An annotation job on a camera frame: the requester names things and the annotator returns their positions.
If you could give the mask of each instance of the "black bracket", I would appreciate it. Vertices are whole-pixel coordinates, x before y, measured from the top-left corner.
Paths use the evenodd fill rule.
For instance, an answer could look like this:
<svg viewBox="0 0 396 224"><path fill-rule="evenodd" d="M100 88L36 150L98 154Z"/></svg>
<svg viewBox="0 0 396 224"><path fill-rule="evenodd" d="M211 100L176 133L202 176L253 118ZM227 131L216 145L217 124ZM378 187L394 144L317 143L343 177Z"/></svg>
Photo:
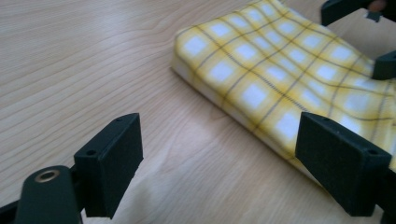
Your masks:
<svg viewBox="0 0 396 224"><path fill-rule="evenodd" d="M30 175L21 198L0 209L0 223L82 223L112 218L143 160L138 114L111 121L74 156L75 165L51 166Z"/></svg>
<svg viewBox="0 0 396 224"><path fill-rule="evenodd" d="M360 9L367 8L374 0L329 0L320 10L321 24L329 25L340 20L346 15ZM380 12L368 12L367 18L379 21L383 16L391 21L396 21L396 0L388 0L387 7ZM396 77L396 50L378 57L375 60L375 69L372 78L385 80Z"/></svg>
<svg viewBox="0 0 396 224"><path fill-rule="evenodd" d="M390 154L322 116L302 113L296 157L353 217L369 217L375 205L396 222L396 174Z"/></svg>

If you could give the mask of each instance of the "yellow checkered cloth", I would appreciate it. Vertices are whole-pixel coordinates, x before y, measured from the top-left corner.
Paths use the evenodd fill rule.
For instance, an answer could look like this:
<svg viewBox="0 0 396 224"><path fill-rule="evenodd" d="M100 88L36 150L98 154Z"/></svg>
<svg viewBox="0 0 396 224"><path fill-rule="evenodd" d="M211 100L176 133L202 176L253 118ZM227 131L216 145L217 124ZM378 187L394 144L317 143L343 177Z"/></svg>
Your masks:
<svg viewBox="0 0 396 224"><path fill-rule="evenodd" d="M372 80L372 60L277 0L183 29L174 53L178 74L306 174L294 156L302 111L395 155L396 80Z"/></svg>

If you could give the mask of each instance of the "wooden table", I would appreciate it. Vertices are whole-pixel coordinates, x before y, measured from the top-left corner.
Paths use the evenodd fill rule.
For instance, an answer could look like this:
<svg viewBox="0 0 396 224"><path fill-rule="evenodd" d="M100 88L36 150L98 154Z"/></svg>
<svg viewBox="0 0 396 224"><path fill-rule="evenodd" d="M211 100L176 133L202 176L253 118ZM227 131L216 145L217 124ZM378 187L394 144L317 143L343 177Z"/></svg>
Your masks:
<svg viewBox="0 0 396 224"><path fill-rule="evenodd" d="M0 1L0 205L138 112L145 159L113 220L86 223L378 223L380 209L349 217L170 69L177 30L247 2ZM286 4L318 21L323 2ZM373 58L396 49L395 23L363 14L330 28Z"/></svg>

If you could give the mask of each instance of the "yellow plaid fabric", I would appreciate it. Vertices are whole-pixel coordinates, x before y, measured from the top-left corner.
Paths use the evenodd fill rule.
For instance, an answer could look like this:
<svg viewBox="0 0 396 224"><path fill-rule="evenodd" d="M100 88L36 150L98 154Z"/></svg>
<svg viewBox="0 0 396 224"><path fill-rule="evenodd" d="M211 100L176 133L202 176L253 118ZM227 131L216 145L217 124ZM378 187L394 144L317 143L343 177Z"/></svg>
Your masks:
<svg viewBox="0 0 396 224"><path fill-rule="evenodd" d="M302 111L395 154L396 80L372 80L372 60L277 0L180 31L174 53L178 74L302 171Z"/></svg>

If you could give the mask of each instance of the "wood grain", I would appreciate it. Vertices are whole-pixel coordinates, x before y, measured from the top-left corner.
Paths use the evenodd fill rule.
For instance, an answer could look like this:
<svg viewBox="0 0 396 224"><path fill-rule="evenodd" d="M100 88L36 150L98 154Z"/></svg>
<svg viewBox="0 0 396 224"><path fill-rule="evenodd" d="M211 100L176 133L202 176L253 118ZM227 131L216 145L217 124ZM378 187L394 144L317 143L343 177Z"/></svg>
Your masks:
<svg viewBox="0 0 396 224"><path fill-rule="evenodd" d="M349 217L169 68L177 30L248 2L0 1L0 205L138 112L145 160L114 219L86 223L377 223L379 209ZM318 21L324 1L285 2ZM362 13L330 28L373 58L396 49L395 24Z"/></svg>

